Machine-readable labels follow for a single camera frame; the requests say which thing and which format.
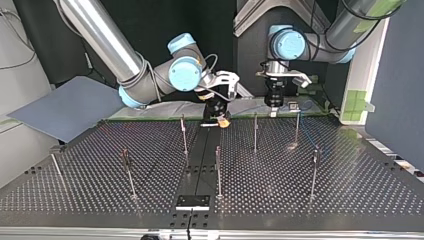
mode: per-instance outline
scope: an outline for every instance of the white wall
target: white wall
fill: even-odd
[[[341,108],[342,116],[340,116],[340,120],[345,125],[365,125],[366,123],[367,111],[362,112],[360,121],[343,121],[343,112],[347,102],[346,97],[349,90],[361,90],[367,92],[365,101],[371,102],[388,26],[389,19],[381,21],[370,37],[356,49],[355,56],[350,63]]]
[[[1,0],[0,7],[16,12],[12,0]],[[32,52],[17,40],[1,18],[4,17],[0,17],[0,68],[27,61]],[[22,24],[14,18],[8,19],[26,39]],[[0,187],[47,157],[50,147],[57,144],[55,139],[6,117],[50,91],[37,57],[24,66],[0,70]]]

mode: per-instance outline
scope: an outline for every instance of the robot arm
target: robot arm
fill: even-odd
[[[117,77],[119,95],[127,106],[139,108],[175,90],[195,90],[202,100],[218,98],[218,93],[210,90],[216,85],[229,85],[229,97],[225,100],[236,97],[239,77],[228,72],[213,74],[190,34],[184,33],[171,40],[168,50],[173,58],[153,69],[130,46],[98,0],[55,2],[60,13],[69,19]],[[227,121],[221,113],[212,115]]]

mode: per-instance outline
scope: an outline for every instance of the metal rod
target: metal rod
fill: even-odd
[[[138,199],[138,196],[137,196],[137,193],[135,192],[134,180],[131,175],[131,159],[130,159],[128,148],[122,149],[121,157],[122,157],[122,163],[124,166],[124,171],[128,174],[128,180],[130,181],[131,191],[133,193],[131,196],[131,199],[136,200]]]
[[[129,177],[129,179],[130,179],[131,189],[132,189],[132,192],[133,192],[133,196],[132,196],[132,198],[135,200],[135,199],[137,199],[137,198],[138,198],[138,196],[137,196],[137,194],[135,193],[135,187],[134,187],[134,182],[133,182],[133,179],[132,179],[132,176],[131,176],[131,170],[129,170],[129,171],[128,171],[128,177]]]
[[[61,10],[121,81],[137,76],[141,59],[99,0],[60,0]]]
[[[299,124],[300,124],[300,111],[297,112],[296,115],[296,135],[295,135],[295,142],[297,143],[297,139],[299,137]]]
[[[186,128],[184,124],[184,115],[181,117],[181,131],[183,132],[183,138],[184,138],[184,154],[187,156],[188,150],[187,150]]]
[[[258,151],[258,146],[257,146],[257,141],[258,141],[258,114],[255,113],[255,122],[254,122],[255,126],[254,126],[254,131],[255,131],[255,142],[254,142],[254,149],[253,151],[256,153]]]
[[[53,159],[54,166],[56,167],[57,173],[59,173],[59,175],[62,177],[62,172],[60,171],[59,164],[57,164],[56,156],[54,155],[54,153],[50,154],[50,156]]]
[[[314,156],[313,156],[313,161],[314,161],[314,175],[312,177],[312,188],[311,188],[311,199],[310,199],[311,202],[315,198],[314,191],[315,191],[315,182],[316,182],[316,177],[317,177],[318,155],[319,155],[318,149],[315,149],[314,150]]]
[[[54,153],[50,154],[50,156],[53,159],[54,166],[56,168],[57,173],[59,174],[60,180],[62,181],[63,187],[65,188],[65,192],[68,192],[68,188],[66,187],[65,179],[63,178],[62,171],[60,171],[59,164],[57,163],[56,156],[54,155]]]
[[[215,168],[216,168],[216,172],[218,175],[218,198],[222,197],[222,192],[221,192],[221,148],[219,146],[216,147],[216,164],[215,164]]]

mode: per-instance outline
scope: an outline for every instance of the white cable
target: white cable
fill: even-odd
[[[212,63],[212,66],[210,67],[210,70],[212,71],[216,67],[216,64],[218,63],[218,55],[215,54],[215,53],[209,54],[208,56],[205,57],[205,62],[210,57],[214,57],[215,58],[215,61]]]
[[[34,48],[31,46],[31,42],[29,41],[29,38],[27,38],[27,41],[25,42],[25,40],[21,37],[21,35],[18,33],[18,31],[16,30],[16,28],[13,26],[13,24],[9,21],[9,19],[7,18],[6,14],[12,15],[13,17],[15,17],[17,20],[21,21],[21,18],[19,17],[19,15],[13,11],[10,11],[9,9],[5,9],[5,8],[0,8],[0,13],[2,13],[3,15],[3,24],[5,24],[5,26],[7,28],[9,28],[11,31],[13,31],[14,35],[17,36],[18,40],[24,44],[30,51],[34,52]]]

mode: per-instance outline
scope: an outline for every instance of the gray wall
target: gray wall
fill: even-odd
[[[366,130],[424,170],[424,1],[408,0],[386,36]]]

